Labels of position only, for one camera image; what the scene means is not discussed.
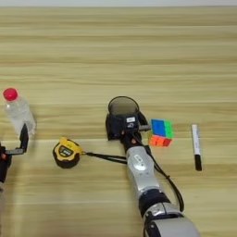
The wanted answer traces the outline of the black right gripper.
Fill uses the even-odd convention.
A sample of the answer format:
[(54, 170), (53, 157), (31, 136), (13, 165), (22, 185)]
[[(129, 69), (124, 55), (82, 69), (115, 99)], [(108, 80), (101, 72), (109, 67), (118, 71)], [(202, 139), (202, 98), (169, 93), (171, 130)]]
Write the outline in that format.
[[(151, 129), (142, 112), (139, 112), (138, 119), (140, 131), (149, 131)], [(127, 132), (121, 136), (121, 129), (122, 117), (108, 114), (106, 116), (106, 134), (109, 141), (119, 140), (121, 137), (120, 142), (122, 143), (125, 151), (128, 151), (132, 147), (143, 146), (142, 135), (138, 131)]]

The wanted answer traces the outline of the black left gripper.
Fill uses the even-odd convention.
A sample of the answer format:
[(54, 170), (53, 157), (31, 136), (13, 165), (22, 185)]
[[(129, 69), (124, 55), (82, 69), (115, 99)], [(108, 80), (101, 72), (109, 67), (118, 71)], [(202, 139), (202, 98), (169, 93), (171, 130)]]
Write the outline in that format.
[(0, 146), (0, 182), (5, 182), (7, 171), (11, 165), (12, 155), (23, 155), (27, 152), (29, 134), (26, 125), (23, 125), (20, 136), (20, 146), (12, 149), (6, 150), (4, 146)]

